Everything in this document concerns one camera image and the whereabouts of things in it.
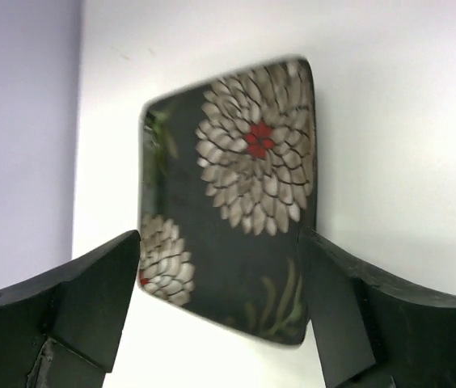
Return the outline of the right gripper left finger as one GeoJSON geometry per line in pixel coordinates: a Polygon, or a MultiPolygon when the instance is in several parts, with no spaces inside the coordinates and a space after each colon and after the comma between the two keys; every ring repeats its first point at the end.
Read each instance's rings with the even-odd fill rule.
{"type": "Polygon", "coordinates": [[[140,235],[130,230],[0,289],[0,388],[101,387],[132,297],[140,235]]]}

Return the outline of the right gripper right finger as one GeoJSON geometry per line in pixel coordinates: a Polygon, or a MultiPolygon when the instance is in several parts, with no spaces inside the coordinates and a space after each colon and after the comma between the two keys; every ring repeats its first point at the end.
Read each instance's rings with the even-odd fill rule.
{"type": "Polygon", "coordinates": [[[456,387],[456,295],[298,236],[304,297],[328,387],[456,387]]]}

